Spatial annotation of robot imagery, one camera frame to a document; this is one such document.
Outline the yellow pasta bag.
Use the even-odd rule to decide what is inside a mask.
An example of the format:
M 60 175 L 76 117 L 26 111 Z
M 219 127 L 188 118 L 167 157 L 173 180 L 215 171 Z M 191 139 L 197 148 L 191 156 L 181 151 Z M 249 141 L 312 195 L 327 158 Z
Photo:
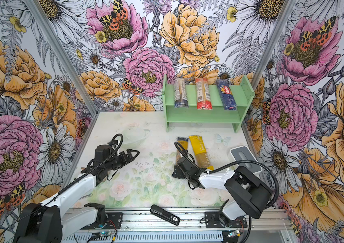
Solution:
M 208 158 L 208 154 L 207 154 L 202 137 L 199 135 L 193 135 L 189 137 L 189 140 L 192 145 L 192 149 L 193 149 L 198 167 L 206 168 L 212 171 L 213 166 L 211 165 L 210 160 Z

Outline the clear spaghetti bag dark ends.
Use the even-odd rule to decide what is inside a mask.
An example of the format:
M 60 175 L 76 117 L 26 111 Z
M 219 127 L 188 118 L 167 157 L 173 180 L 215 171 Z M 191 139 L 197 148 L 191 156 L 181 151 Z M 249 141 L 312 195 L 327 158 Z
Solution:
M 174 104 L 175 108 L 188 108 L 186 83 L 183 78 L 176 78 L 174 82 Z

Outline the red spaghetti bag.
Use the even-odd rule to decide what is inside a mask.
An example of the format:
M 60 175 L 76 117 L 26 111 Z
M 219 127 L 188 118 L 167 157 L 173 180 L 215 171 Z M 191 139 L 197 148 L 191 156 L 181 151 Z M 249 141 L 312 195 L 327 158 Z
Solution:
M 208 80 L 203 78 L 196 79 L 195 85 L 197 93 L 197 109 L 212 110 Z

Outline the blue Barilla spaghetti bag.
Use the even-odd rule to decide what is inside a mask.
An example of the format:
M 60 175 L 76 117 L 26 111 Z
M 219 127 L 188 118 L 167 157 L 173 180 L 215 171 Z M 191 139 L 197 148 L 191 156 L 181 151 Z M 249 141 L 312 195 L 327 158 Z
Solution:
M 224 110 L 236 110 L 237 104 L 227 80 L 217 79 L 216 86 L 223 104 Z

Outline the blue and clear spaghetti bag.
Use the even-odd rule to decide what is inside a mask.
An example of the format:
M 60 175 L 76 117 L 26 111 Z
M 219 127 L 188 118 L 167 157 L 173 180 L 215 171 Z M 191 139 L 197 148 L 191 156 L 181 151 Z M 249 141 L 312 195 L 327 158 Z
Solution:
M 176 165 L 179 163 L 179 160 L 181 158 L 189 159 L 188 155 L 188 141 L 189 139 L 186 137 L 178 137 L 176 143 L 178 145 L 177 148 L 177 154 L 176 154 Z

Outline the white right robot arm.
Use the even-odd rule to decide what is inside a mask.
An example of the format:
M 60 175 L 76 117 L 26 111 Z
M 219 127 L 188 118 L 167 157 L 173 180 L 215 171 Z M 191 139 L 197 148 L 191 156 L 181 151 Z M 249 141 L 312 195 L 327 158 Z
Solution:
M 218 211 L 217 221 L 223 227 L 231 227 L 231 222 L 250 216 L 259 219 L 263 211 L 272 206 L 278 196 L 278 191 L 272 189 L 255 175 L 246 165 L 256 165 L 276 176 L 265 165 L 250 160 L 235 161 L 216 170 L 198 167 L 191 160 L 183 157 L 174 165 L 172 176 L 185 179 L 190 189 L 220 189 L 229 193 L 233 198 L 226 200 Z

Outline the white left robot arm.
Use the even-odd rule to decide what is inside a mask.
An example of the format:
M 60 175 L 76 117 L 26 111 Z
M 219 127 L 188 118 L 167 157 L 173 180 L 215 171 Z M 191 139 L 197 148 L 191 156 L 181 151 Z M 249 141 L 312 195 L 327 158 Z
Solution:
M 86 226 L 105 226 L 107 215 L 102 204 L 88 203 L 80 210 L 69 209 L 87 192 L 133 162 L 140 152 L 119 151 L 111 144 L 99 145 L 94 158 L 69 185 L 39 204 L 30 203 L 22 211 L 13 241 L 15 243 L 59 243 Z

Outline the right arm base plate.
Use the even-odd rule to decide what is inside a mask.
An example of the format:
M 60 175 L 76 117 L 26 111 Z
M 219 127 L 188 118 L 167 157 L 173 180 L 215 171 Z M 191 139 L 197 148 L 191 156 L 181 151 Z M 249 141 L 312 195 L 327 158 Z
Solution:
M 230 220 L 226 216 L 221 216 L 219 212 L 206 211 L 203 220 L 206 228 L 248 228 L 247 220 L 244 216 L 235 220 Z

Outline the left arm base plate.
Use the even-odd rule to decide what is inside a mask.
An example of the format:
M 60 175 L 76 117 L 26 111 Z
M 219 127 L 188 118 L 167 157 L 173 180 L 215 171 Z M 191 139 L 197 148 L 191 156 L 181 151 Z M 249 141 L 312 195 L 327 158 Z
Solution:
M 97 223 L 94 228 L 95 229 L 121 229 L 123 213 L 106 213 L 106 222 L 105 223 Z

